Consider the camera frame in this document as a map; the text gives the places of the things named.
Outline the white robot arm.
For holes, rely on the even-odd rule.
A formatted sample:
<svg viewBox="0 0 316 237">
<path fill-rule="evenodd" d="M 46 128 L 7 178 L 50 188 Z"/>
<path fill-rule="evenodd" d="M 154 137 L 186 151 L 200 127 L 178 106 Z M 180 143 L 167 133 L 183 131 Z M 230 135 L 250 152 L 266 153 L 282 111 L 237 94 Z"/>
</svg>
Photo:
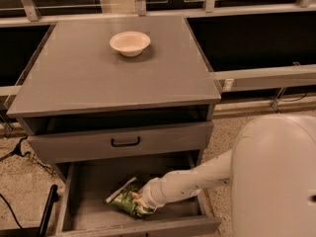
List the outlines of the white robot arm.
<svg viewBox="0 0 316 237">
<path fill-rule="evenodd" d="M 231 150 L 150 180 L 136 201 L 156 209 L 226 178 L 233 237 L 316 237 L 316 118 L 255 118 Z"/>
</svg>

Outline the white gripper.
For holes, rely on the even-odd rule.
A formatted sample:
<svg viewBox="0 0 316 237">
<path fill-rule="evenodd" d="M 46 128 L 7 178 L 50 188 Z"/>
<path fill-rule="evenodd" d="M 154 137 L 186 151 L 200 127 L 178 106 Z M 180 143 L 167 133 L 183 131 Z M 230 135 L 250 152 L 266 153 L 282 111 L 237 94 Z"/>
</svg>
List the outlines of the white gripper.
<svg viewBox="0 0 316 237">
<path fill-rule="evenodd" d="M 163 193 L 163 185 L 165 181 L 160 178 L 154 178 L 147 182 L 139 193 L 132 192 L 134 201 L 141 206 L 150 208 L 160 208 L 169 203 L 170 200 Z"/>
</svg>

